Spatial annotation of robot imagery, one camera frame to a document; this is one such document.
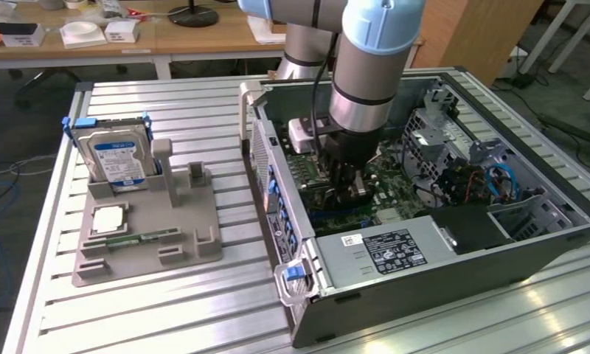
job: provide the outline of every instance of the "red wire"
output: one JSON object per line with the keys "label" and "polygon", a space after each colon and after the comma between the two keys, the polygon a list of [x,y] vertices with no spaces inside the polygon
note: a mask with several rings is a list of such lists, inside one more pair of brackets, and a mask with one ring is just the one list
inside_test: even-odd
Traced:
{"label": "red wire", "polygon": [[467,180],[467,189],[464,190],[464,201],[463,203],[467,203],[467,200],[470,198],[470,187],[471,187],[471,179],[474,178],[474,175],[480,171],[474,171],[470,175],[470,179]]}

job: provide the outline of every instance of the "barcode label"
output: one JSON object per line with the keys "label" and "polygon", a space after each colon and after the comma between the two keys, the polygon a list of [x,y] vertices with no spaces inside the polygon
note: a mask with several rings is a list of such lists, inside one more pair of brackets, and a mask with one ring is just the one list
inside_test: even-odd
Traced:
{"label": "barcode label", "polygon": [[340,241],[343,242],[344,247],[352,246],[352,245],[359,245],[359,244],[362,244],[362,235],[355,234],[355,235],[343,236],[340,238]]}

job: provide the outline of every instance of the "table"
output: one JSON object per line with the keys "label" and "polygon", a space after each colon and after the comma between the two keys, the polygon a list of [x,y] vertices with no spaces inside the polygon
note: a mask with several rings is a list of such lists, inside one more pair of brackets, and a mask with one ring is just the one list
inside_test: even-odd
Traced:
{"label": "table", "polygon": [[[178,6],[174,1],[123,1],[122,5],[149,13],[165,13]],[[208,3],[219,14],[216,25],[194,29],[173,25],[166,18],[155,23],[146,21],[138,24],[141,34],[134,44],[65,49],[57,31],[46,34],[42,46],[35,48],[6,48],[0,44],[0,69],[153,63],[157,77],[167,80],[173,61],[280,57],[283,45],[260,45],[252,39],[246,15],[236,4]],[[55,29],[63,25],[63,18],[79,14],[78,10],[67,9],[45,11],[37,3],[27,2],[18,3],[17,12],[25,21]]]}
{"label": "table", "polygon": [[[590,199],[590,175],[466,72],[447,72]],[[70,284],[87,169],[66,137],[39,216],[3,353],[590,353],[590,244],[528,280],[300,350],[290,347],[238,146],[238,85],[264,76],[97,83],[71,119],[147,111],[171,164],[214,175],[223,259],[83,288]],[[494,133],[459,106],[480,139]]]}
{"label": "table", "polygon": [[[563,4],[562,9],[559,10],[558,15],[554,17],[552,22],[550,23],[550,26],[543,33],[542,37],[539,38],[538,44],[531,50],[531,53],[527,56],[527,59],[522,63],[520,66],[520,73],[526,73],[528,69],[532,66],[532,63],[538,59],[539,54],[542,53],[546,45],[548,44],[550,39],[552,38],[555,32],[558,31],[559,26],[562,25],[562,22],[564,21],[566,17],[568,16],[570,12],[572,11],[574,5],[576,4],[584,4],[590,5],[590,0],[566,0],[566,3]],[[559,52],[559,56],[555,58],[552,64],[550,65],[548,72],[555,73],[559,70],[559,66],[562,66],[563,61],[568,57],[570,53],[574,50],[574,47],[579,43],[580,39],[583,38],[584,34],[590,30],[590,16],[584,19],[583,23],[579,26],[579,29],[576,30],[575,34],[570,38],[568,43],[566,44],[564,48]],[[584,93],[583,98],[586,100],[590,100],[590,89]]]}

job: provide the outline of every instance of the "robotic arm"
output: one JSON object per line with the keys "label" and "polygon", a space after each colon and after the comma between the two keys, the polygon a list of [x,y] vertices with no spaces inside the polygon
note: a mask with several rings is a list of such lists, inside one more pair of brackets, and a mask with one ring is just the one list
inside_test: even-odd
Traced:
{"label": "robotic arm", "polygon": [[287,36],[298,40],[287,38],[284,59],[302,67],[307,62],[318,70],[315,46],[328,42],[322,31],[340,33],[327,119],[334,128],[324,130],[319,157],[335,188],[328,208],[358,206],[372,195],[362,170],[378,147],[424,0],[238,0],[238,5],[288,24]]}

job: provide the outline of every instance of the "wooden desk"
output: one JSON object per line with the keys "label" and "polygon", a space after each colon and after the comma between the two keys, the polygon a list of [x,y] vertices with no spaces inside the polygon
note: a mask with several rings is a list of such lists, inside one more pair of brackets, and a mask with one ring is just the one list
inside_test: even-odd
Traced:
{"label": "wooden desk", "polygon": [[[197,1],[218,12],[218,24],[203,28],[189,28],[173,24],[163,18],[155,24],[157,52],[166,54],[214,53],[223,50],[234,52],[282,51],[282,44],[260,45],[252,39],[246,24],[246,15],[238,4],[216,4],[214,1]],[[187,0],[157,0],[155,12],[187,5]]]}
{"label": "wooden desk", "polygon": [[[174,0],[122,2],[129,8],[147,13],[166,13],[182,3]],[[78,10],[45,11],[37,3],[19,3],[17,12],[21,18],[53,30],[39,47],[7,48],[0,44],[0,69],[153,63],[157,77],[169,80],[171,61],[276,58],[282,55],[283,45],[260,45],[252,39],[246,15],[236,4],[219,5],[212,1],[208,4],[219,13],[219,23],[214,26],[185,28],[162,17],[158,21],[138,24],[141,34],[134,44],[65,49],[58,28],[66,17],[78,15]]]}
{"label": "wooden desk", "polygon": [[[123,1],[125,6],[154,12],[154,4],[150,1]],[[0,59],[46,59],[46,58],[77,58],[101,55],[125,55],[126,52],[151,52],[155,48],[155,25],[151,22],[138,24],[139,39],[134,44],[105,44],[87,48],[65,49],[62,46],[58,29],[65,24],[65,18],[78,16],[78,10],[45,11],[37,3],[22,2],[17,5],[17,14],[31,23],[41,24],[46,29],[46,37],[42,45],[37,47],[9,48],[0,43]]]}

